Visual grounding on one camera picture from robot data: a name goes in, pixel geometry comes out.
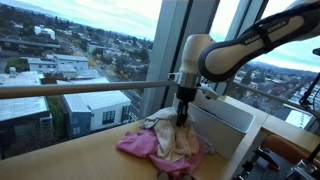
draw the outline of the wooden table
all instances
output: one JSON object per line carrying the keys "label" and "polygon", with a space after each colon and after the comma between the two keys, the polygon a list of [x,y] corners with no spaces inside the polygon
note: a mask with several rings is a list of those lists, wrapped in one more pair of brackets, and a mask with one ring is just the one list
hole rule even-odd
{"label": "wooden table", "polygon": [[[264,123],[268,121],[266,131],[274,130],[268,114],[230,97],[223,100],[254,114],[256,120],[231,159],[226,160],[218,154],[203,157],[194,173],[197,180],[230,179]],[[0,161],[0,179],[156,179],[157,169],[150,160],[137,158],[115,147],[127,131],[137,132],[140,123],[138,121]]]}

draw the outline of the sky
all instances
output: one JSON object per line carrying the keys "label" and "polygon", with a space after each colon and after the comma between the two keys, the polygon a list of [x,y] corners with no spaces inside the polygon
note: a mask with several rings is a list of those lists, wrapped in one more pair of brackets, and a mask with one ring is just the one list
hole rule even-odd
{"label": "sky", "polygon": [[[286,9],[294,0],[269,0],[263,17]],[[28,3],[41,11],[106,30],[153,40],[162,0],[1,0],[6,4]],[[210,35],[223,41],[240,0],[221,0]],[[320,37],[282,45],[256,61],[293,69],[320,71],[320,56],[312,50],[320,47]]]}

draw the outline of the city view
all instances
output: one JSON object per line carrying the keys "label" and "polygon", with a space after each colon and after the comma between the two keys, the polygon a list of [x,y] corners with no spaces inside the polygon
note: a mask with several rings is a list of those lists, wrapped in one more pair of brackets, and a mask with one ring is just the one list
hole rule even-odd
{"label": "city view", "polygon": [[[150,9],[146,10],[140,1],[147,3]],[[66,9],[59,9],[57,2],[28,2],[0,3],[1,86],[146,80],[161,0],[139,0],[140,5],[95,1],[87,10],[87,4],[82,1],[59,1],[61,7]],[[225,38],[221,34],[214,34],[213,37],[218,37],[220,41]],[[275,55],[270,53],[247,63],[233,81],[299,104],[316,77],[319,65],[313,66],[312,70],[298,69],[289,67],[284,60],[281,66],[279,59],[290,57],[291,49],[284,48],[275,50]],[[320,60],[320,56],[312,54],[312,49],[308,49],[307,53],[302,56],[305,56],[308,66]],[[309,97],[311,107],[316,111],[320,108],[319,89],[320,85],[316,85]],[[143,91],[132,89],[2,99],[1,159],[138,120]],[[301,113],[236,84],[231,83],[225,94],[300,128],[304,128],[311,118],[306,112]],[[298,124],[291,122],[289,117],[293,111],[301,113],[295,116],[301,116],[305,121]]]}

